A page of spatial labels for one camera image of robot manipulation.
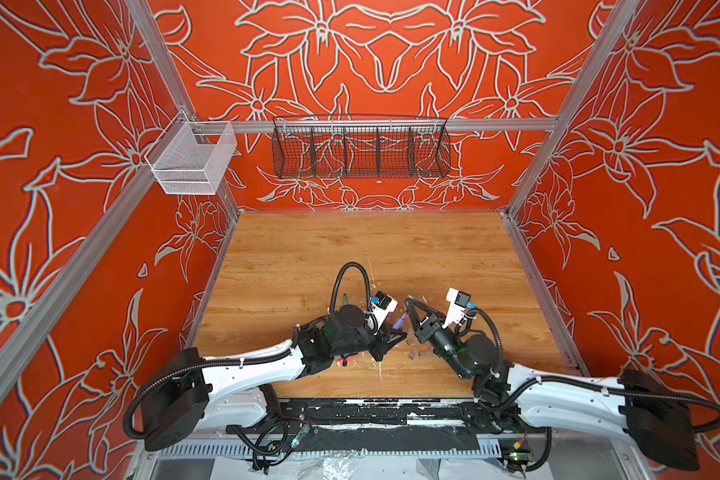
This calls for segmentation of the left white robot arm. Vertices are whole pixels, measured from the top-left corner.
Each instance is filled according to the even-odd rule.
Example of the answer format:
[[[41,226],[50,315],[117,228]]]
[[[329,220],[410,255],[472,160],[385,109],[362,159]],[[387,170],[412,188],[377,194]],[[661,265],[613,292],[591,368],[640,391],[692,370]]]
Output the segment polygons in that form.
[[[363,352],[382,361],[407,336],[386,323],[388,313],[344,305],[265,349],[227,357],[184,349],[139,388],[123,430],[154,452],[200,431],[252,427],[275,409],[270,384],[316,375]]]

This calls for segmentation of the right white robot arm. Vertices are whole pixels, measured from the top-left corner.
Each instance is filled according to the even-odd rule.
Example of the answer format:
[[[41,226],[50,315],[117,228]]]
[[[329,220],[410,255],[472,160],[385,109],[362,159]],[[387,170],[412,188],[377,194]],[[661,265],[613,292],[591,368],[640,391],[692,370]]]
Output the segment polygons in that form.
[[[467,335],[422,301],[409,297],[405,307],[417,340],[471,381],[475,402],[499,425],[601,436],[633,445],[666,467],[699,470],[688,397],[634,370],[579,378],[513,363],[504,357],[495,324]]]

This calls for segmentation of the purple marker pen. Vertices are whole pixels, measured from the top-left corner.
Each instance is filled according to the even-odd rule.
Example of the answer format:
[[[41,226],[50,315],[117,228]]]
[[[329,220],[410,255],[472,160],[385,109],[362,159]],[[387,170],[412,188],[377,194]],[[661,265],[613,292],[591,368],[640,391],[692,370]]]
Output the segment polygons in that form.
[[[403,313],[401,315],[401,317],[394,323],[393,328],[396,330],[402,330],[407,319],[408,319],[408,314]]]

